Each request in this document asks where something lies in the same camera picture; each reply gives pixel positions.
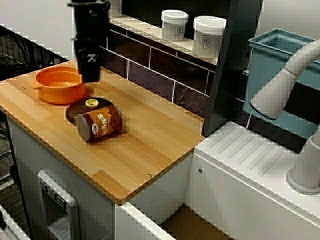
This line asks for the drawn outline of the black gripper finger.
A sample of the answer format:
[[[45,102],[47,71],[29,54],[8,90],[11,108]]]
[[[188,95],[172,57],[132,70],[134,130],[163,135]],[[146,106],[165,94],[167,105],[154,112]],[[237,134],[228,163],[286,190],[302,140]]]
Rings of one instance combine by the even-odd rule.
[[[98,53],[78,52],[76,59],[84,83],[94,83],[100,80],[100,55]]]

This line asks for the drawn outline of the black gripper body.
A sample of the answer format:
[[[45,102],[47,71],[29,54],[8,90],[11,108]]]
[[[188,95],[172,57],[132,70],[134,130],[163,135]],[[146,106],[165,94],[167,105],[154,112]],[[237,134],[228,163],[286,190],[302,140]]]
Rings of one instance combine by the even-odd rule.
[[[96,54],[109,32],[108,4],[74,4],[76,35],[73,45],[77,59]]]

